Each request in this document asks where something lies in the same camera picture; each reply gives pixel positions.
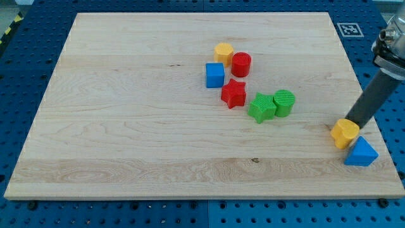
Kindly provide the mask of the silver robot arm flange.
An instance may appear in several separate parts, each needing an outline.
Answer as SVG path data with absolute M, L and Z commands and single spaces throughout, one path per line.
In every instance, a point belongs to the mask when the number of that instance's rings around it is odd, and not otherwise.
M 372 45 L 374 64 L 383 73 L 404 80 L 404 3 L 387 22 Z

